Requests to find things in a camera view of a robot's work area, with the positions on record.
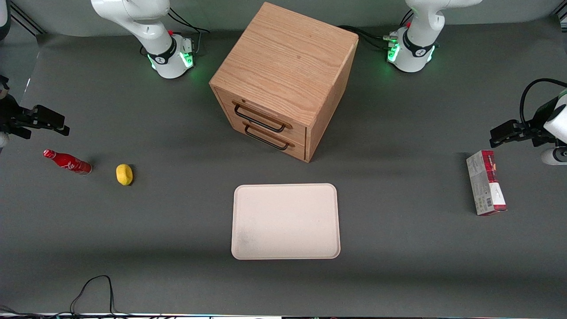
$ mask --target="wooden drawer cabinet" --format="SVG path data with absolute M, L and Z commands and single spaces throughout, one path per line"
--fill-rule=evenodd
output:
M 354 33 L 266 2 L 209 84 L 236 131 L 309 162 L 357 44 Z

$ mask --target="coca-cola bottle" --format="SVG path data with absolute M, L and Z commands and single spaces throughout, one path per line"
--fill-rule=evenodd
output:
M 69 154 L 56 153 L 50 149 L 46 149 L 43 151 L 43 156 L 52 159 L 59 167 L 73 171 L 79 175 L 88 175 L 92 171 L 92 166 L 89 163 L 83 162 Z

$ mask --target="white tray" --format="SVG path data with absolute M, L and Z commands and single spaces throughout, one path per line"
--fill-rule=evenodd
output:
M 236 259 L 337 257 L 337 190 L 331 184 L 239 186 L 231 250 Z

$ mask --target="gray tabletop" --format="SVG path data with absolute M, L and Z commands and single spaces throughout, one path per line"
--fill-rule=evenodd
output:
M 209 89 L 238 33 L 206 35 L 174 80 L 132 36 L 44 37 L 22 106 L 64 114 L 71 135 L 34 131 L 0 156 L 0 301 L 63 311 L 108 274 L 124 312 L 565 317 L 565 168 L 529 142 L 496 149 L 509 211 L 478 217 L 464 162 L 518 117 L 529 82 L 565 80 L 560 35 L 553 19 L 447 26 L 417 74 L 361 43 L 309 164 L 233 131 Z M 534 87 L 528 117 L 560 90 Z M 62 170 L 45 148 L 95 171 Z M 116 182 L 121 163 L 135 167 L 131 187 Z M 338 190 L 336 259 L 232 257 L 238 185 L 319 182 Z M 106 311 L 104 285 L 77 309 Z

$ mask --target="yellow lemon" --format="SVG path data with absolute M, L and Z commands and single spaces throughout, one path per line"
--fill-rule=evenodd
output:
M 118 182 L 124 186 L 130 185 L 134 179 L 134 174 L 132 169 L 128 164 L 120 164 L 116 167 L 116 179 Z

